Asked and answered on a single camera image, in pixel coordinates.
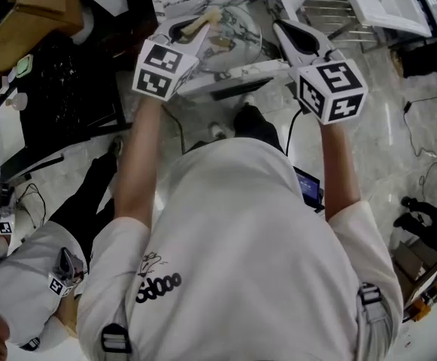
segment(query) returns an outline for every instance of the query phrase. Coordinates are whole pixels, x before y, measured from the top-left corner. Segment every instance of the tile floor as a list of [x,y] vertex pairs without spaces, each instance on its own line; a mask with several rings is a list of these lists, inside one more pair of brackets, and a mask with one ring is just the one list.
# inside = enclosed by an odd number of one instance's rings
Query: tile floor
[[[357,62],[367,80],[370,93],[360,118],[345,123],[344,126],[353,147],[363,198],[370,201],[381,234],[393,248],[400,240],[411,237],[392,226],[394,219],[402,212],[400,199],[406,195],[422,197],[419,178],[426,174],[434,162],[434,156],[431,156],[433,154],[422,153],[418,158],[414,155],[402,118],[402,109],[408,100],[434,96],[437,90],[437,74],[403,80],[393,70],[387,50],[366,55],[354,49],[346,49],[345,52]],[[130,90],[132,75],[119,73],[117,79],[123,107],[127,116],[131,117],[138,99]],[[277,127],[284,147],[291,117],[297,110],[296,102],[279,80],[262,87],[254,93],[254,97],[265,118]],[[211,121],[221,122],[230,136],[232,135],[230,128],[237,108],[236,99],[194,105],[176,98],[168,107],[183,124],[187,148],[198,140],[209,140],[207,125]],[[166,116],[163,119],[162,163],[159,169],[156,215],[165,204],[165,183],[172,163],[181,154],[178,128]],[[407,121],[415,148],[423,146],[434,150],[437,155],[437,99],[415,103],[407,115]],[[33,174],[33,181],[46,200],[48,216],[79,187],[91,160],[106,151],[110,139],[111,137],[101,137],[70,147],[65,151],[64,162]],[[295,166],[323,180],[320,133],[317,122],[311,115],[300,116],[296,120],[290,160]],[[424,193],[429,202],[437,204],[437,166],[430,170]],[[26,205],[33,218],[39,220],[42,206],[38,198],[28,197]],[[427,341],[421,341],[422,338],[427,338]],[[47,353],[46,359],[58,359],[63,351],[70,361],[82,357],[77,342],[70,339]],[[23,358],[19,352],[11,350],[10,359]],[[27,359],[40,358],[39,355],[25,356]],[[437,359],[437,315],[434,314],[421,323],[404,326],[389,359]]]

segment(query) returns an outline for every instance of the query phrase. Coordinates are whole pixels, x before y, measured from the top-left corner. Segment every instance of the white marble surface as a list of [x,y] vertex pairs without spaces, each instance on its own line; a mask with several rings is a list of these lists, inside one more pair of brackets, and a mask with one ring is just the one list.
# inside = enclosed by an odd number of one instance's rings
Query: white marble surface
[[[222,8],[238,7],[244,11],[241,16],[251,23],[244,25],[240,23],[243,20],[237,20],[237,17],[228,20],[226,9],[223,11],[222,27],[225,28],[228,26],[227,24],[234,23],[233,28],[235,28],[232,37],[225,35],[231,40],[229,52],[224,52],[223,47],[214,46],[210,44],[208,39],[205,40],[199,51],[202,60],[200,66],[193,72],[187,83],[178,90],[182,96],[193,98],[197,102],[203,102],[209,92],[236,86],[245,80],[253,81],[267,77],[267,75],[273,76],[276,68],[282,70],[283,63],[280,61],[279,44],[272,24],[279,18],[297,20],[295,9],[290,0],[153,0],[156,18],[160,23],[183,15],[201,14],[212,5]],[[256,25],[260,27],[261,40],[260,36],[256,36],[256,31],[253,30]],[[222,59],[236,59],[234,47],[239,48],[240,44],[245,46],[246,50],[254,47],[260,48],[261,44],[261,52],[256,58],[243,60],[243,66],[236,64],[227,68],[210,66],[210,59],[217,54],[220,54]],[[275,63],[262,63],[267,60]]]

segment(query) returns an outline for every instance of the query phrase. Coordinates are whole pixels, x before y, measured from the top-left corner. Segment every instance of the leg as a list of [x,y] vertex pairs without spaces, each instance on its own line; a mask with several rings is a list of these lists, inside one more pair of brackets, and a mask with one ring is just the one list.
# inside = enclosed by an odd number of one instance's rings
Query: leg
[[78,237],[83,232],[82,223],[86,224],[95,217],[116,170],[114,154],[106,153],[101,158],[94,159],[78,191],[62,204],[50,220],[64,227],[80,242]]
[[236,138],[258,139],[284,152],[275,126],[267,122],[255,106],[246,104],[233,120],[233,127],[235,127]]
[[393,223],[393,226],[402,227],[404,230],[411,232],[419,238],[423,238],[428,233],[427,228],[410,213],[405,213],[398,217]]
[[404,77],[428,75],[437,71],[437,42],[412,51],[399,50]]
[[411,199],[408,203],[408,209],[410,211],[427,214],[432,221],[436,220],[437,222],[437,207],[432,206],[430,203],[418,202],[416,199]]
[[196,150],[197,148],[206,146],[208,144],[208,142],[206,141],[197,141],[188,151],[187,153],[189,153],[190,151]]
[[81,250],[83,251],[84,258],[90,264],[91,251],[93,249],[93,241],[96,236],[108,225],[114,217],[114,199],[110,199],[100,212],[95,215],[94,220],[91,222],[91,228],[88,227],[86,239],[80,241]]

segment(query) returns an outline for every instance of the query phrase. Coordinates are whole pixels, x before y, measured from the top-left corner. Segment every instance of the wire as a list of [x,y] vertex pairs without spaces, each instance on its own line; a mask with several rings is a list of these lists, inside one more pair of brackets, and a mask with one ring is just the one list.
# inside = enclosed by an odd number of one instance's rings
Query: wire
[[426,200],[426,195],[425,195],[425,193],[423,191],[423,188],[424,188],[424,186],[426,184],[427,178],[429,177],[430,170],[432,170],[432,167],[434,167],[435,165],[437,165],[437,162],[434,162],[432,165],[430,165],[429,169],[427,170],[427,173],[425,175],[421,175],[420,178],[419,178],[419,186],[422,189],[422,199],[424,201]]
[[425,98],[425,99],[418,99],[418,100],[413,100],[412,102],[407,102],[407,104],[412,104],[412,103],[418,103],[418,102],[425,102],[426,100],[433,100],[433,99],[437,99],[437,96],[433,96],[432,98]]
[[20,210],[23,210],[23,211],[25,211],[26,212],[26,214],[28,214],[29,215],[29,219],[31,220],[31,223],[32,223],[32,227],[35,229],[36,228],[36,223],[35,223],[35,221],[32,219],[32,216],[31,216],[31,214],[29,213],[29,211],[28,211],[28,209],[27,208],[25,208],[25,207],[22,207],[22,208],[20,208]]
[[288,147],[290,146],[290,139],[292,138],[293,125],[295,124],[295,119],[302,113],[300,108],[292,118],[292,123],[290,124],[290,130],[288,131],[287,149],[285,150],[285,155],[288,156]]
[[41,218],[41,222],[39,226],[44,225],[44,220],[46,219],[46,202],[44,201],[44,198],[42,197],[41,193],[39,192],[38,187],[35,184],[28,184],[28,186],[24,189],[24,193],[17,199],[16,204],[19,204],[25,197],[30,196],[31,194],[38,194],[39,198],[43,202],[43,209],[44,209],[44,215]]
[[183,126],[181,125],[180,120],[178,120],[165,105],[162,105],[162,108],[165,114],[167,114],[170,118],[172,118],[178,125],[178,128],[180,130],[181,155],[184,155],[187,149],[185,148],[185,137],[183,134]]
[[[429,100],[429,99],[417,100],[416,102],[423,102],[425,100]],[[412,141],[412,131],[411,131],[411,129],[410,129],[408,123],[407,123],[407,120],[405,118],[405,115],[408,113],[408,109],[410,108],[412,103],[414,103],[414,102],[408,102],[408,104],[405,106],[406,110],[404,110],[403,118],[404,118],[405,126],[407,127],[407,130],[408,130],[409,140],[410,140],[410,143],[411,143],[412,150],[414,151],[414,155],[418,158],[420,155],[422,155],[423,152],[425,152],[425,153],[428,153],[428,154],[434,156],[435,159],[436,159],[436,161],[432,165],[430,165],[429,168],[427,169],[427,173],[425,175],[421,175],[420,178],[419,178],[419,186],[421,187],[422,198],[425,201],[426,196],[425,196],[425,193],[424,193],[424,187],[425,187],[425,184],[427,182],[427,178],[429,177],[430,170],[432,170],[432,167],[437,165],[437,153],[434,150],[427,150],[424,147],[421,147],[419,149],[419,151],[417,151],[417,149],[415,148],[414,143]]]

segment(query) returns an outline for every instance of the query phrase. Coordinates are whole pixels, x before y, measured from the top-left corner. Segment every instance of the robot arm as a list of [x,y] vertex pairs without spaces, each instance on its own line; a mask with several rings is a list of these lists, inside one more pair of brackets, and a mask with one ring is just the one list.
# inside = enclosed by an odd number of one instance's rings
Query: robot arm
[[167,102],[199,64],[198,53],[210,29],[205,24],[191,38],[182,38],[181,29],[198,16],[166,20],[146,40],[138,56],[132,89]]
[[357,64],[310,26],[277,20],[273,29],[290,64],[300,104],[322,124],[358,117],[369,89]]

